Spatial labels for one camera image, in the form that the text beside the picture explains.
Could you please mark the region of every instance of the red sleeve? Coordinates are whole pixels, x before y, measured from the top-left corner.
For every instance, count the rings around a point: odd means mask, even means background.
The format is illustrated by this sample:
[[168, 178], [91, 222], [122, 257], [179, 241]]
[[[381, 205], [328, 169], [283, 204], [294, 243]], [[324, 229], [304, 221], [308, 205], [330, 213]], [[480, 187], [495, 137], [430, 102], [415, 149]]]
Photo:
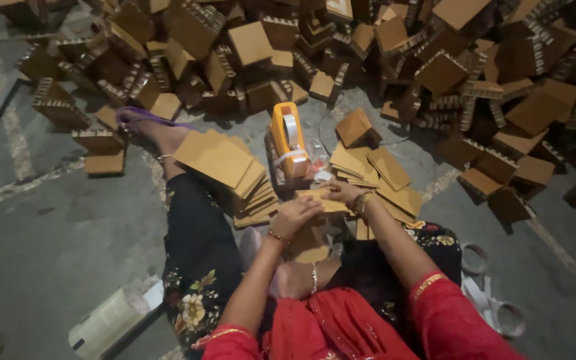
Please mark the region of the red sleeve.
[[412, 287], [409, 300], [429, 360], [524, 359], [443, 273], [428, 274]]
[[257, 340], [244, 328], [220, 325], [212, 332], [202, 360], [261, 360]]

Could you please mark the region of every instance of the bangle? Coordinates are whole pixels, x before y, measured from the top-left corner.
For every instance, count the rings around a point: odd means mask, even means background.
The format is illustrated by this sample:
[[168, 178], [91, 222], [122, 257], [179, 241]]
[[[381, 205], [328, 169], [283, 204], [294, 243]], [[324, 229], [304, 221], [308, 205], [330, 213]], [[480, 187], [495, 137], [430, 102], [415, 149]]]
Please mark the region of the bangle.
[[317, 292], [317, 262], [312, 263], [312, 290], [310, 294]]
[[363, 214], [365, 210], [365, 204], [372, 198], [373, 192], [365, 192], [355, 198], [352, 205], [352, 210], [357, 214]]
[[288, 240], [284, 239], [284, 238], [281, 237], [281, 236], [275, 235], [275, 234], [273, 233], [273, 231], [270, 230], [270, 229], [268, 229], [268, 235], [270, 235], [271, 237], [273, 237], [273, 238], [275, 238], [275, 239], [283, 242], [283, 243], [286, 244], [286, 245], [290, 245], [290, 244], [291, 244], [291, 241], [288, 241]]

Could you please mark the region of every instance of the purple sandal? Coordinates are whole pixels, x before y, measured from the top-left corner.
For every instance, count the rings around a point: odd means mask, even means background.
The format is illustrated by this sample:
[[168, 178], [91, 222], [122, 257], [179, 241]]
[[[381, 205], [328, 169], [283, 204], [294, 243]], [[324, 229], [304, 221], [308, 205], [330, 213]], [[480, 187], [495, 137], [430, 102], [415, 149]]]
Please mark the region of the purple sandal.
[[[126, 116], [127, 115], [126, 113], [128, 111], [132, 111], [133, 113], [137, 113], [140, 116], [136, 119], [129, 119], [128, 116]], [[135, 126], [135, 124], [139, 121], [142, 121], [142, 120], [154, 121], [158, 124], [170, 126], [170, 127], [182, 126], [182, 127], [187, 127], [188, 129], [196, 130], [196, 128], [194, 126], [190, 126], [187, 124], [178, 124], [176, 122], [172, 122], [172, 121], [164, 119], [162, 117], [158, 117], [156, 115], [153, 115], [151, 112], [149, 112], [146, 109], [135, 108], [134, 106], [126, 106], [124, 108], [117, 110], [115, 119], [117, 121], [117, 125], [119, 125], [121, 128], [123, 128], [125, 130], [130, 130], [137, 135], [140, 135], [140, 132], [137, 129], [137, 127]]]

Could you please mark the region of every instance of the hand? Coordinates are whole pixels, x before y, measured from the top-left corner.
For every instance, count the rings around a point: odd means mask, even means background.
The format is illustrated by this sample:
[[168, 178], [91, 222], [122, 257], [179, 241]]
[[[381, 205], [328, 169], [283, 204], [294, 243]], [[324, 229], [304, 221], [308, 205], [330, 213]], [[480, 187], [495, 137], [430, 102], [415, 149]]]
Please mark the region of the hand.
[[312, 196], [302, 196], [295, 200], [284, 202], [279, 207], [279, 213], [273, 218], [270, 230], [273, 234], [292, 241], [292, 237], [300, 230], [311, 217], [324, 211], [320, 201]]
[[323, 194], [322, 197], [329, 200], [342, 201], [346, 203], [348, 207], [352, 205], [357, 196], [365, 192], [365, 190], [359, 189], [355, 185], [338, 180], [328, 180], [321, 186], [330, 187], [330, 192]]

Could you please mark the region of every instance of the gray floor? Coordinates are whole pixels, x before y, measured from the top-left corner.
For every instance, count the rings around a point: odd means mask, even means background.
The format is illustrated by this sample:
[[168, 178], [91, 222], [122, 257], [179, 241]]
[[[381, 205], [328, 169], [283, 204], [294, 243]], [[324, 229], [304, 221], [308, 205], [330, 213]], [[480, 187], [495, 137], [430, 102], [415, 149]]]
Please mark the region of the gray floor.
[[[5, 31], [0, 18], [0, 36]], [[23, 42], [0, 42], [0, 73], [12, 69], [26, 47]], [[83, 151], [69, 134], [55, 132], [29, 107], [32, 92], [21, 88], [14, 103], [32, 168], [41, 175]], [[78, 105], [92, 110], [97, 106], [93, 102], [79, 99]], [[357, 106], [375, 121], [415, 189], [425, 189], [452, 170], [432, 156], [436, 135], [407, 134], [379, 119], [379, 109], [359, 89], [344, 91], [338, 109], [329, 115], [324, 104], [313, 99], [300, 106], [307, 139], [317, 141], [321, 130], [324, 146], [334, 147], [336, 122]], [[268, 120], [267, 113], [259, 113], [240, 124], [196, 120], [194, 125], [241, 136], [265, 161], [262, 137]], [[0, 188], [17, 181], [8, 137], [0, 122]], [[161, 184], [159, 173], [145, 159], [148, 155], [133, 145], [123, 177], [88, 179], [76, 170], [0, 202], [2, 360], [76, 359], [67, 335], [80, 317], [149, 268], [161, 272], [165, 209], [156, 186]], [[539, 222], [574, 260], [576, 209], [569, 208], [562, 195], [575, 183], [572, 170], [555, 176], [531, 202]], [[480, 244], [492, 255], [494, 296], [514, 302], [526, 317], [525, 335], [512, 342], [517, 350], [532, 359], [576, 359], [576, 272], [564, 266], [530, 224], [515, 224], [508, 235], [488, 207], [474, 205], [457, 183], [425, 203], [420, 218], [452, 228], [462, 242]], [[117, 358], [158, 359], [174, 347], [162, 316]]]

